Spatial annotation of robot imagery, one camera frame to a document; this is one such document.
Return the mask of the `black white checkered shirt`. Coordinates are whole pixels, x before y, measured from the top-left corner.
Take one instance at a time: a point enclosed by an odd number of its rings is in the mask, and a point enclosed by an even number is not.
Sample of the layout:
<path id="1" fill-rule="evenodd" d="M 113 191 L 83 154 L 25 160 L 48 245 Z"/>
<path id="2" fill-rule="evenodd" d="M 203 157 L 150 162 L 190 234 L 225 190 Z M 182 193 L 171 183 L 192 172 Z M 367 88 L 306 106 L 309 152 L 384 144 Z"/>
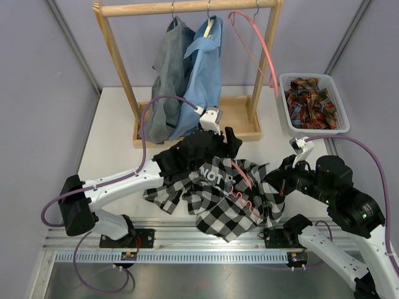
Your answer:
<path id="1" fill-rule="evenodd" d="M 277 191 L 266 182 L 270 165 L 260 164 L 264 215 L 261 223 L 254 225 L 251 222 L 235 222 L 227 215 L 230 205 L 226 202 L 226 197 L 230 186 L 228 179 L 231 178 L 227 159 L 214 158 L 181 181 L 146 190 L 143 197 L 169 214 L 184 200 L 189 214 L 196 217 L 196 227 L 203 233 L 221 237 L 226 242 L 237 239 L 259 224 L 274 229 L 283 215 L 285 199 L 275 198 Z"/>

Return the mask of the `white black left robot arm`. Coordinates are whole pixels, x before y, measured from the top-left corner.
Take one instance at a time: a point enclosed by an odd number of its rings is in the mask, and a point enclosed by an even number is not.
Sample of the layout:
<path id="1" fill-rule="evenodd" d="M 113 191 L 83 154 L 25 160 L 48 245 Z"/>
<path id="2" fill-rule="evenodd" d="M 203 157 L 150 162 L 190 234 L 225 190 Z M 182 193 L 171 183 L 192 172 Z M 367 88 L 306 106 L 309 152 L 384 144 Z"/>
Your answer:
<path id="1" fill-rule="evenodd" d="M 235 158 L 242 145 L 231 127 L 224 133 L 196 130 L 171 148 L 144 160 L 137 169 L 112 176 L 82 181 L 78 175 L 66 179 L 58 200 L 69 237 L 89 232 L 101 234 L 113 248 L 134 244 L 137 233 L 126 215 L 103 209 L 113 201 L 147 189 L 185 179 L 213 158 Z"/>

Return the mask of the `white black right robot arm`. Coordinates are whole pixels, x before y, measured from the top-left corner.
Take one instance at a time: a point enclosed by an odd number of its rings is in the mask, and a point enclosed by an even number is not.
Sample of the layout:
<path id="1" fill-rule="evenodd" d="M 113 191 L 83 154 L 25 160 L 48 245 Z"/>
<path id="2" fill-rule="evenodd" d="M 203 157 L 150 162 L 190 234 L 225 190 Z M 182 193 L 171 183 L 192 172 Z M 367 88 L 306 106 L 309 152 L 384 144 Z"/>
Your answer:
<path id="1" fill-rule="evenodd" d="M 298 214 L 284 223 L 278 236 L 291 247 L 315 253 L 339 274 L 355 298 L 398 298 L 398 259 L 388 253 L 388 217 L 369 195 L 355 189 L 352 170 L 338 156 L 322 156 L 315 169 L 296 156 L 266 176 L 280 197 L 299 191 L 327 205 L 327 213 L 353 240 L 360 262 L 326 238 L 308 218 Z"/>

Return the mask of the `pink hanger with chrome hook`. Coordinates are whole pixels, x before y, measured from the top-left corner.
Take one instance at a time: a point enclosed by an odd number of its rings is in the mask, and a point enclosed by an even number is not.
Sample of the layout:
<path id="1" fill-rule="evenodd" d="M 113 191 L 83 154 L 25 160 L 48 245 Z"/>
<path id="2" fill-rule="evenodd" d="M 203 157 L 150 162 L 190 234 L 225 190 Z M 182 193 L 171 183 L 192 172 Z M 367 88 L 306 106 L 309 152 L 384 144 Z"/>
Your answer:
<path id="1" fill-rule="evenodd" d="M 261 223 L 264 215 L 261 194 L 261 167 L 250 160 L 227 159 L 231 168 L 228 179 L 230 186 L 226 202 L 230 205 L 227 215 L 235 222 Z"/>

